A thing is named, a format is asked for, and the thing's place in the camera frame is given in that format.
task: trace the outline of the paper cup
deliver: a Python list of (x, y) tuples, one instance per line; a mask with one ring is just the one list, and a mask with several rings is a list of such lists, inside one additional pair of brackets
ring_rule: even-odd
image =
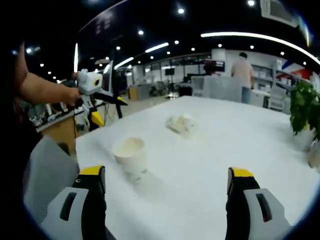
[(147, 172), (145, 142), (141, 138), (131, 137), (116, 144), (113, 147), (113, 155), (129, 180), (140, 180)]

